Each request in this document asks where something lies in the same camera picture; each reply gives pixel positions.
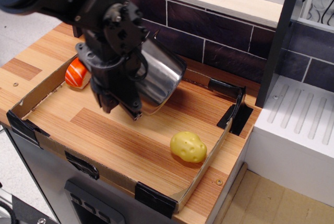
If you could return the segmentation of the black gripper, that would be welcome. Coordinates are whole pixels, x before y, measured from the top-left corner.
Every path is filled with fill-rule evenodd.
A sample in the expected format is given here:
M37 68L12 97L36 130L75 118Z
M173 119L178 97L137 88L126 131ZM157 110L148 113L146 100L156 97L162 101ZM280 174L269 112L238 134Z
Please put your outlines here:
M120 103L134 121L140 119L142 103L136 82L145 79L148 73L148 62L141 49L125 56L108 53L110 59L107 61L85 43L78 43L76 50L79 60L91 74L91 88L103 111L110 113Z

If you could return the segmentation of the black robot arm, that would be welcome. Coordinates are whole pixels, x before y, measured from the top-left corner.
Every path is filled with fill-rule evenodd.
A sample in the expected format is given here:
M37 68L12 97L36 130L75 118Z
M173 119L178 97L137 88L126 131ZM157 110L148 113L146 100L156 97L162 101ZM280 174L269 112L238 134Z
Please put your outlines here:
M133 117L141 115L136 82L148 63L141 53L148 30L141 12L129 0L1 0L10 14L41 13L82 31L85 42L76 46L78 58L90 72L90 86L100 107L110 113L122 105Z

